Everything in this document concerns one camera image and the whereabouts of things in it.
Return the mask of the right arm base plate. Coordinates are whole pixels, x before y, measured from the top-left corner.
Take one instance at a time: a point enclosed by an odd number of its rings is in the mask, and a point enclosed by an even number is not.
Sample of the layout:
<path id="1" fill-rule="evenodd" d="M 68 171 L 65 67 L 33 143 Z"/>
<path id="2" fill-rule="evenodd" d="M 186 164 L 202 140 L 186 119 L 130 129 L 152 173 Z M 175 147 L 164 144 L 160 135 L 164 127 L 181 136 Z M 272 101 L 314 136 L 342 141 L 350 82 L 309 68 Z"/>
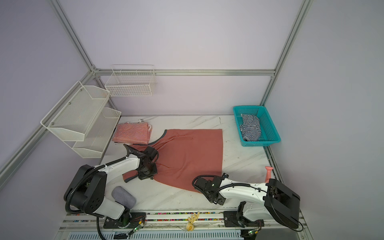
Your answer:
<path id="1" fill-rule="evenodd" d="M 237 211 L 224 211 L 224 225 L 225 227 L 264 227 L 265 223 L 263 220 L 256 220 L 251 222 L 243 217 L 242 214 L 239 214 Z"/>

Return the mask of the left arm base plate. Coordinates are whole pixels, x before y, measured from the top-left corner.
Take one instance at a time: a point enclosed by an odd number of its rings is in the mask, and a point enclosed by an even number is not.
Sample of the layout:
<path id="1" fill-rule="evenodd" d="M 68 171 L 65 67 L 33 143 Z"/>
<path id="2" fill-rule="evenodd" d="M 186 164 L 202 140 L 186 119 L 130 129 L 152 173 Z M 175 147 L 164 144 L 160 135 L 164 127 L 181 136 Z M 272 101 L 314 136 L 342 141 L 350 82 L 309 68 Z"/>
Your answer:
<path id="1" fill-rule="evenodd" d="M 106 217 L 103 228 L 104 229 L 134 229 L 140 223 L 144 223 L 147 214 L 145 212 L 129 212 L 123 214 L 119 219 L 114 220 Z"/>

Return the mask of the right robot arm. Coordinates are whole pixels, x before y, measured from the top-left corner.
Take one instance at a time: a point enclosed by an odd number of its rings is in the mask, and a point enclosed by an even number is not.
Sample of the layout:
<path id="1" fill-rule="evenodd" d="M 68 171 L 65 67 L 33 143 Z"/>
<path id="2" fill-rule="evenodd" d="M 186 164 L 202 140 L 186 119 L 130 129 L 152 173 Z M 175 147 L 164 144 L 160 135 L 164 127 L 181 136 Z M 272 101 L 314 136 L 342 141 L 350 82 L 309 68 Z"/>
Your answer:
<path id="1" fill-rule="evenodd" d="M 274 220 L 294 232 L 302 232 L 300 223 L 300 196 L 277 179 L 266 183 L 243 183 L 222 176 L 200 175 L 192 186 L 215 205 L 224 205 L 229 199 L 240 201 L 236 211 L 225 211 L 226 227 L 264 226 L 265 220 Z"/>

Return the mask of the red tank top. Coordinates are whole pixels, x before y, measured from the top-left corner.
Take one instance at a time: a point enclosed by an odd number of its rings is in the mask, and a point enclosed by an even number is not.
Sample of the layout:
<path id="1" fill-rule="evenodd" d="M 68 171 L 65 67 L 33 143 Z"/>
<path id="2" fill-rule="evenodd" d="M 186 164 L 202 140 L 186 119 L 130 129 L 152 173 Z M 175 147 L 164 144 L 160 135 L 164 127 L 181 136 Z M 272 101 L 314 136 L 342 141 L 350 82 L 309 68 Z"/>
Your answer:
<path id="1" fill-rule="evenodd" d="M 192 185 L 200 175 L 222 174 L 223 130 L 166 130 L 148 145 L 132 145 L 138 151 L 152 147 L 158 151 L 158 173 L 154 180 L 174 188 L 196 192 Z"/>

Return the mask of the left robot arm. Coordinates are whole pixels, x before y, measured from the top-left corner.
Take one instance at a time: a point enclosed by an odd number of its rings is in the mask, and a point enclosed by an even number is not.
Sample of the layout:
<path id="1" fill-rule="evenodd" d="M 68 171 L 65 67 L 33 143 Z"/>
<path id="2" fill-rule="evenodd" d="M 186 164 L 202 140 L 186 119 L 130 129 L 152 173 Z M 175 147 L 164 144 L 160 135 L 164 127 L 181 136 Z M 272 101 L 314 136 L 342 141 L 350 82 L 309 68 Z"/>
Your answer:
<path id="1" fill-rule="evenodd" d="M 64 195 L 68 214 L 85 213 L 113 220 L 130 217 L 129 211 L 135 206 L 136 199 L 121 186 L 113 189 L 113 199 L 108 199 L 107 184 L 128 172 L 134 172 L 134 176 L 129 177 L 126 183 L 136 178 L 152 180 L 157 174 L 156 161 L 159 153 L 153 147 L 147 147 L 143 151 L 126 144 L 124 147 L 127 154 L 120 159 L 104 165 L 83 165 L 79 168 Z"/>

